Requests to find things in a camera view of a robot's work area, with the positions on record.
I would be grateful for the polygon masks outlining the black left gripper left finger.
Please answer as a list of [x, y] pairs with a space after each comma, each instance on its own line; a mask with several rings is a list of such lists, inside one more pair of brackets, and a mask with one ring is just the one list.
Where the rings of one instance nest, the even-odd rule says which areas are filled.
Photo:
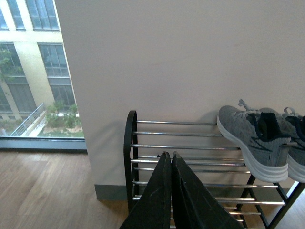
[[172, 168], [163, 152], [148, 184], [121, 229], [168, 229], [171, 223]]

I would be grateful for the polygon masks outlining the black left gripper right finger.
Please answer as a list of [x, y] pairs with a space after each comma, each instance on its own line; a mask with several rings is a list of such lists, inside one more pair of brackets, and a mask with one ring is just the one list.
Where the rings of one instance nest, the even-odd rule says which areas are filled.
[[243, 228], [176, 151], [172, 159], [172, 206], [177, 229]]

